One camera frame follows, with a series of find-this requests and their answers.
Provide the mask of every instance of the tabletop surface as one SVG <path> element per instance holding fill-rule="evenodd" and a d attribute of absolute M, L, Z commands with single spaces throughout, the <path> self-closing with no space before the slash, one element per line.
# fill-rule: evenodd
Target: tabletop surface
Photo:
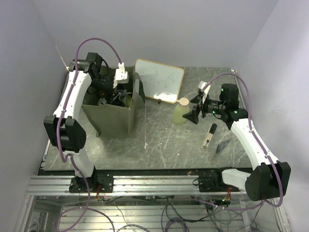
<path fill-rule="evenodd" d="M 184 68 L 184 77 L 179 99 L 189 100 L 197 94 L 199 82 L 210 81 L 215 75 L 230 72 L 227 68 Z M 221 85 L 235 84 L 233 76 L 219 77 L 211 85 L 211 99 L 219 100 Z M 86 151 L 96 169 L 180 169 L 251 167 L 250 160 L 236 136 L 221 120 L 207 114 L 199 124 L 190 121 L 174 124 L 171 120 L 175 104 L 146 99 L 146 108 L 138 111 L 135 138 L 100 139 L 97 132 L 81 110 L 79 123 L 87 134 Z M 217 130 L 207 149 L 201 148 L 210 126 L 216 123 Z M 216 154 L 218 144 L 232 140 L 220 155 Z M 44 169 L 73 170 L 71 164 L 62 163 L 58 149 L 50 146 Z"/>

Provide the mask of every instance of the white wall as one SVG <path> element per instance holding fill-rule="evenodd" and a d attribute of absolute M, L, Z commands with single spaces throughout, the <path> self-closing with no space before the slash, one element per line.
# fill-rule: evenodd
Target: white wall
<path fill-rule="evenodd" d="M 253 119 L 272 152 L 291 165 L 284 202 L 295 232 L 308 231 L 309 1 L 279 0 L 239 73 Z"/>
<path fill-rule="evenodd" d="M 89 37 L 111 42 L 125 64 L 237 69 L 278 0 L 33 0 L 66 64 Z M 101 42 L 82 48 L 117 59 Z"/>
<path fill-rule="evenodd" d="M 1 0 L 0 31 L 0 231 L 11 232 L 66 70 L 31 1 Z"/>

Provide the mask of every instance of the purple cable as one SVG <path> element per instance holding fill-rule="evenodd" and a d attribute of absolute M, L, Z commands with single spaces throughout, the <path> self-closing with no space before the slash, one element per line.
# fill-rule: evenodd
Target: purple cable
<path fill-rule="evenodd" d="M 68 102 L 69 102 L 69 99 L 70 99 L 70 95 L 72 93 L 72 90 L 73 90 L 73 88 L 75 86 L 75 82 L 76 82 L 76 79 L 77 79 L 77 75 L 78 75 L 78 63 L 77 63 L 77 60 L 78 60 L 79 50 L 80 50 L 81 46 L 84 43 L 86 43 L 86 42 L 88 42 L 90 40 L 99 40 L 99 41 L 102 41 L 102 42 L 106 43 L 114 51 L 115 55 L 117 56 L 117 58 L 119 60 L 119 63 L 122 63 L 118 53 L 115 50 L 115 48 L 109 42 L 107 42 L 104 39 L 96 38 L 96 37 L 89 38 L 89 39 L 86 39 L 86 40 L 82 41 L 80 43 L 80 45 L 78 46 L 77 51 L 76 51 L 76 55 L 75 55 L 75 75 L 74 75 L 74 78 L 73 78 L 73 82 L 72 82 L 72 84 L 71 84 L 71 86 L 69 88 L 67 97 L 66 97 L 66 99 L 65 99 L 65 101 L 63 103 L 62 112 L 61 112 L 61 115 L 59 117 L 59 120 L 58 120 L 58 123 L 57 123 L 57 127 L 56 127 L 57 145 L 58 145 L 58 149 L 59 149 L 59 154 L 60 154 L 61 160 L 64 163 L 66 163 L 68 161 L 69 155 L 67 154 L 65 157 L 63 155 L 63 151 L 62 151 L 62 147 L 61 147 L 61 139 L 60 139 L 60 125 L 61 125 L 61 121 L 62 121 L 62 119 L 64 117 L 64 113 L 65 113 L 65 111 L 67 109 L 67 105 L 68 105 Z"/>
<path fill-rule="evenodd" d="M 70 95 L 71 95 L 72 90 L 73 90 L 73 88 L 74 88 L 74 86 L 75 86 L 75 82 L 76 82 L 76 79 L 77 79 L 77 76 L 78 76 L 78 62 L 77 62 L 77 60 L 78 60 L 78 53 L 79 53 L 79 50 L 80 50 L 81 46 L 82 46 L 84 43 L 86 43 L 86 42 L 88 42 L 88 41 L 90 41 L 90 40 L 99 40 L 99 41 L 102 41 L 102 42 L 106 43 L 106 44 L 114 51 L 114 53 L 116 54 L 116 56 L 117 56 L 117 58 L 118 58 L 118 60 L 119 60 L 119 63 L 122 63 L 122 62 L 121 62 L 121 59 L 120 59 L 118 53 L 116 52 L 116 50 L 114 49 L 114 47 L 113 47 L 109 42 L 107 42 L 107 41 L 104 40 L 104 39 L 96 38 L 96 37 L 94 37 L 94 38 L 89 38 L 89 39 L 86 39 L 86 40 L 82 41 L 82 42 L 79 44 L 78 48 L 77 48 L 76 55 L 75 55 L 75 61 L 76 61 L 76 62 L 75 62 L 75 75 L 74 75 L 74 78 L 73 78 L 73 82 L 72 82 L 72 84 L 71 84 L 71 86 L 70 86 L 70 88 L 69 88 L 68 94 L 67 94 L 67 96 L 66 96 L 66 98 L 65 98 L 65 101 L 64 101 L 64 103 L 63 103 L 62 112 L 61 112 L 61 114 L 60 114 L 60 117 L 59 117 L 59 120 L 58 120 L 58 123 L 57 123 L 57 127 L 56 127 L 56 136 L 57 136 L 57 146 L 58 146 L 58 149 L 59 149 L 59 154 L 60 154 L 60 157 L 61 157 L 62 162 L 66 163 L 66 162 L 68 161 L 68 157 L 70 157 L 70 160 L 71 160 L 71 163 L 72 163 L 72 165 L 73 165 L 73 168 L 81 174 L 81 176 L 83 177 L 83 179 L 84 179 L 84 181 L 85 181 L 85 183 L 86 183 L 87 191 L 88 191 L 88 201 L 87 201 L 86 207 L 74 207 L 74 208 L 71 208 L 71 209 L 68 209 L 68 210 L 62 212 L 62 213 L 55 219 L 55 222 L 54 222 L 54 229 L 55 229 L 56 232 L 67 232 L 67 231 L 71 230 L 71 229 L 72 229 L 74 226 L 76 226 L 76 224 L 82 219 L 82 217 L 85 215 L 85 213 L 86 213 L 87 210 L 92 210 L 92 211 L 95 211 L 95 212 L 98 212 L 98 213 L 104 215 L 104 216 L 111 222 L 112 227 L 113 227 L 113 231 L 115 232 L 114 225 L 113 225 L 111 219 L 110 219 L 106 214 L 104 214 L 104 213 L 102 213 L 102 212 L 100 212 L 100 211 L 98 211 L 98 210 L 88 208 L 89 205 L 90 205 L 90 188 L 89 188 L 89 184 L 88 184 L 88 182 L 87 182 L 87 179 L 86 179 L 85 175 L 81 172 L 81 170 L 79 170 L 79 168 L 76 166 L 76 164 L 75 164 L 75 162 L 74 162 L 74 160 L 73 160 L 73 155 L 72 155 L 72 154 L 67 154 L 67 155 L 64 157 L 63 151 L 62 151 L 62 146 L 61 146 L 61 139 L 60 139 L 60 125 L 61 125 L 61 121 L 62 121 L 62 119 L 63 119 L 63 117 L 64 117 L 64 113 L 65 113 L 65 111 L 66 111 L 66 109 L 67 109 L 67 105 L 68 105 L 68 102 L 69 102 L 69 99 L 70 99 Z M 63 230 L 63 231 L 57 230 L 57 223 L 58 223 L 59 219 L 63 216 L 64 213 L 66 213 L 66 212 L 68 212 L 68 211 L 70 211 L 70 210 L 76 210 L 76 209 L 81 209 L 81 208 L 84 209 L 84 211 L 83 211 L 83 213 L 81 214 L 81 216 L 76 220 L 76 222 L 75 222 L 72 226 L 70 226 L 69 228 L 67 228 L 67 229 L 65 229 L 65 230 Z"/>
<path fill-rule="evenodd" d="M 264 154 L 267 156 L 272 168 L 274 169 L 274 172 L 275 172 L 275 175 L 276 175 L 276 179 L 277 179 L 277 182 L 278 182 L 278 186 L 279 186 L 279 194 L 280 194 L 280 199 L 279 199 L 279 202 L 278 204 L 273 204 L 271 203 L 270 201 L 266 200 L 266 202 L 273 206 L 273 207 L 280 207 L 282 205 L 282 202 L 283 202 L 283 187 L 282 187 L 282 183 L 281 183 L 281 179 L 280 179 L 280 176 L 279 176 L 279 173 L 277 171 L 277 168 L 274 164 L 274 162 L 272 161 L 271 157 L 267 154 L 267 151 L 265 149 L 265 147 L 263 146 L 262 142 L 258 139 L 258 137 L 256 136 L 255 132 L 252 130 L 252 124 L 251 124 L 251 115 L 252 115 L 252 109 L 251 109 L 251 98 L 250 98 L 250 94 L 249 94 L 249 90 L 248 90 L 248 87 L 246 85 L 246 83 L 244 82 L 244 80 L 237 74 L 235 73 L 230 73 L 230 72 L 224 72 L 224 73 L 221 73 L 217 76 L 215 76 L 214 78 L 212 78 L 205 86 L 204 88 L 202 89 L 202 91 L 204 91 L 215 79 L 217 79 L 218 77 L 220 76 L 223 76 L 223 75 L 232 75 L 234 77 L 236 77 L 237 79 L 239 79 L 243 86 L 245 87 L 246 89 L 246 92 L 247 92 L 247 97 L 248 97 L 248 121 L 249 121 L 249 128 L 252 132 L 252 135 L 254 136 L 255 140 L 257 141 L 257 143 L 260 145 L 261 149 L 263 150 Z"/>

